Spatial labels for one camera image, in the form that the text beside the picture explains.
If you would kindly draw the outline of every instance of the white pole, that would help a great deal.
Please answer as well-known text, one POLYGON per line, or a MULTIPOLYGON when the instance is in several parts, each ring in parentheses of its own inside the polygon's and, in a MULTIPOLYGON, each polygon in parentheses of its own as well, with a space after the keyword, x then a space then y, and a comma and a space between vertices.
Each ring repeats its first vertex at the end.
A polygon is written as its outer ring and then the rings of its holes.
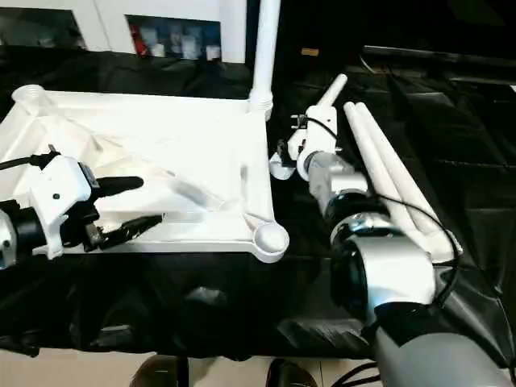
POLYGON ((258 38, 256 40, 255 71, 249 94, 249 109, 262 110, 270 118, 273 110, 274 56, 276 54, 277 25, 281 0, 261 0, 258 38))
POLYGON ((339 74, 337 78, 333 81, 333 83, 328 87, 326 93, 321 97, 319 102, 317 102, 317 106, 331 106, 333 102, 337 99, 340 92, 344 88, 347 82, 347 77, 344 74, 339 74))
MULTIPOLYGON (((389 175, 393 183, 396 185, 397 191, 401 195, 402 200, 425 210, 428 214, 439 220, 434 209, 422 194, 412 175, 410 175, 409 171, 400 160, 393 146, 387 137, 385 137, 384 132, 378 126, 377 121, 374 119, 367 106, 362 102, 357 103, 356 111, 359 113, 360 119, 364 123, 364 128, 368 131, 369 138, 378 151, 384 166, 389 171, 389 175)), ((435 222, 421 212, 409 207, 408 211, 415 226, 427 238, 429 248, 431 248, 432 260, 434 262, 444 262, 452 259, 452 246, 450 246, 450 242, 444 234, 444 231, 442 231, 435 222)))
MULTIPOLYGON (((364 160, 365 168, 368 170, 376 191, 390 198, 401 200, 402 198, 391 180, 389 172, 380 158, 380 154, 369 137, 368 130, 364 127, 365 125, 356 110, 355 104, 352 102, 346 103, 344 105, 344 112, 355 137, 356 145, 364 160)), ((416 229, 407 209, 401 204, 387 200, 384 200, 384 204, 389 209, 394 223, 419 247, 428 251, 426 238, 416 229)))
MULTIPOLYGON (((430 206, 430 203, 428 203, 427 199, 424 197, 418 185, 412 178, 412 175, 410 175, 409 171, 405 168, 405 165, 400 160, 393 146, 387 140, 387 137, 385 137, 384 132, 378 126, 377 121, 374 119, 367 106, 362 102, 357 103, 356 111, 358 111, 365 123, 369 137, 374 143, 378 153, 380 153, 380 157, 385 167, 389 170, 389 175, 393 179, 397 191, 402 196, 403 201, 414 204, 428 212, 434 218, 439 219, 435 214, 434 209, 430 206)), ((414 220, 416 227, 421 230, 423 234, 431 233, 439 229, 434 222, 421 212, 410 208, 408 211, 410 213, 410 217, 414 220)))

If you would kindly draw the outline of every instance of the white clamp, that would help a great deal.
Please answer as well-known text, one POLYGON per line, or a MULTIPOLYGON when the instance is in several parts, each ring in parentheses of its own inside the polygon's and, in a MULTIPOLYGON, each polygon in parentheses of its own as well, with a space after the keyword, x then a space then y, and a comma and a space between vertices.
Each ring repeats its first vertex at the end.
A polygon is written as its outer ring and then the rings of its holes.
POLYGON ((71 157, 56 156, 35 177, 29 191, 29 202, 40 219, 47 240, 48 259, 63 254, 60 227, 68 218, 66 212, 91 195, 91 187, 79 164, 71 157))

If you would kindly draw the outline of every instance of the white pipe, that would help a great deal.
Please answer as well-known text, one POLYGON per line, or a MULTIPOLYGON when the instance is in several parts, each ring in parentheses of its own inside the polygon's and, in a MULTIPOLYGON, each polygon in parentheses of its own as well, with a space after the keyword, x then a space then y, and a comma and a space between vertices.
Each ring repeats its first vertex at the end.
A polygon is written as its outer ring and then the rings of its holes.
POLYGON ((266 119, 273 109, 274 56, 281 0, 261 0, 258 38, 256 40, 255 71, 249 94, 250 110, 263 110, 266 119))
MULTIPOLYGON (((422 194, 412 175, 410 175, 393 146, 387 137, 385 137, 384 132, 378 126, 377 121, 374 119, 367 106, 362 102, 357 103, 356 111, 359 113, 364 127, 368 131, 369 138, 380 154, 384 166, 389 171, 389 175, 396 185, 402 200, 425 210, 428 214, 439 220, 434 209, 422 194)), ((427 242, 432 253, 432 260, 434 262, 450 260, 452 258, 452 246, 450 246, 450 242, 443 230, 421 212, 409 207, 407 207, 407 209, 415 226, 427 237, 427 242)))
MULTIPOLYGON (((403 201, 414 204, 428 212, 434 218, 439 219, 412 178, 412 175, 410 175, 396 151, 394 151, 393 146, 387 140, 387 137, 385 137, 384 132, 378 126, 377 121, 374 119, 367 106, 362 102, 357 103, 356 111, 360 114, 368 130, 369 137, 380 154, 380 158, 389 171, 389 175, 396 185, 397 191, 402 196, 403 201)), ((414 220, 414 224, 423 234, 439 230, 439 227, 427 216, 421 214, 421 212, 410 208, 408 211, 410 217, 414 220)))
MULTIPOLYGON (((401 200, 402 198, 391 180, 389 172, 381 160, 380 154, 369 137, 368 130, 364 127, 364 123, 360 119, 355 104, 352 102, 346 103, 344 105, 344 112, 355 137, 356 145, 364 160, 365 168, 368 170, 368 174, 371 177, 376 191, 390 198, 401 200)), ((394 223, 419 247, 428 251, 426 239, 424 235, 416 229, 407 209, 401 204, 386 200, 384 204, 389 209, 391 219, 394 223)))
POLYGON ((339 74, 339 76, 333 81, 330 85, 326 93, 321 97, 317 106, 331 106, 333 102, 337 99, 340 92, 344 88, 347 82, 347 77, 344 74, 339 74))

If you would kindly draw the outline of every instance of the black plastic sheet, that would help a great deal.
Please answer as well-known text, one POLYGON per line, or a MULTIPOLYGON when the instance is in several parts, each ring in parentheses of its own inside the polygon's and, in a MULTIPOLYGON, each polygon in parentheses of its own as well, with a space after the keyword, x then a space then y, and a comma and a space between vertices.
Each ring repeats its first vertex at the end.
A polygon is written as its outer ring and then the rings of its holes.
MULTIPOLYGON (((297 72, 296 79, 278 78, 270 152, 290 135, 289 116, 315 103, 334 76, 297 72)), ((368 104, 464 246, 460 281, 440 314, 443 322, 506 363, 514 344, 500 300, 505 297, 505 307, 515 312, 506 295, 514 292, 516 136, 500 111, 509 117, 506 107, 516 98, 503 86, 349 78, 335 105, 368 104)), ((29 83, 68 91, 246 98, 251 82, 242 65, 23 49, 0 56, 0 114, 12 106, 10 93, 29 83)), ((342 156, 363 169, 338 111, 342 156)), ((174 125, 173 112, 168 124, 174 125)), ((338 279, 331 275, 327 230, 306 183, 294 177, 272 184, 276 217, 291 241, 277 264, 244 253, 35 257, 0 273, 0 347, 27 354, 73 347, 234 359, 370 356, 362 322, 331 298, 331 282, 338 279)), ((447 266, 436 269, 439 285, 449 272, 447 266)))

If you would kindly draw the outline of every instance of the black cable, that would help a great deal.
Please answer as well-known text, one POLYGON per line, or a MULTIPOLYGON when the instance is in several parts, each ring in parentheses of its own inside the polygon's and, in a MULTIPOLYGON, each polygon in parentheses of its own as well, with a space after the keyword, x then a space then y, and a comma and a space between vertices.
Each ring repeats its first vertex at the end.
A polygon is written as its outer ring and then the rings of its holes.
POLYGON ((22 157, 20 159, 4 161, 3 163, 0 163, 0 171, 2 171, 3 169, 9 169, 9 168, 13 168, 13 167, 18 167, 19 165, 30 164, 30 163, 31 163, 30 157, 22 157))
POLYGON ((337 135, 325 124, 320 122, 318 119, 312 119, 311 117, 306 116, 306 121, 311 121, 312 123, 317 123, 322 129, 324 129, 331 137, 337 139, 337 135))
POLYGON ((357 379, 356 381, 349 381, 348 383, 344 383, 339 387, 355 387, 356 385, 366 385, 368 383, 374 383, 375 381, 381 381, 380 375, 375 375, 374 377, 364 377, 362 379, 357 379))
POLYGON ((434 298, 434 301, 433 301, 433 303, 435 305, 437 305, 439 308, 442 308, 444 306, 445 301, 447 300, 447 298, 452 293, 453 288, 455 287, 455 285, 456 285, 456 283, 457 283, 457 281, 459 279, 459 263, 460 263, 461 256, 459 254, 459 250, 457 249, 455 241, 450 236, 450 233, 443 226, 443 224, 439 220, 437 220, 433 215, 431 215, 428 212, 426 212, 423 208, 419 208, 418 206, 415 206, 414 204, 410 204, 410 203, 404 202, 402 200, 397 200, 395 198, 390 198, 389 196, 385 196, 385 195, 382 195, 380 193, 377 193, 377 196, 379 198, 388 200, 389 202, 394 202, 394 203, 397 203, 397 204, 401 204, 402 206, 409 207, 409 208, 411 208, 413 210, 416 210, 416 211, 420 212, 421 214, 424 214, 429 219, 431 219, 432 222, 434 222, 444 232, 444 234, 446 235, 448 241, 451 244, 451 249, 453 250, 453 258, 454 258, 453 259, 453 266, 451 267, 451 278, 447 282, 447 284, 444 286, 443 290, 441 290, 439 292, 439 294, 437 294, 437 296, 434 298))
POLYGON ((342 375, 339 379, 337 379, 337 381, 333 385, 331 385, 331 387, 343 387, 345 385, 344 383, 347 382, 348 380, 350 380, 355 375, 358 375, 359 373, 365 371, 366 369, 376 368, 377 365, 378 365, 377 363, 372 361, 370 363, 361 364, 357 367, 354 367, 354 369, 352 369, 351 371, 347 372, 346 374, 342 375))

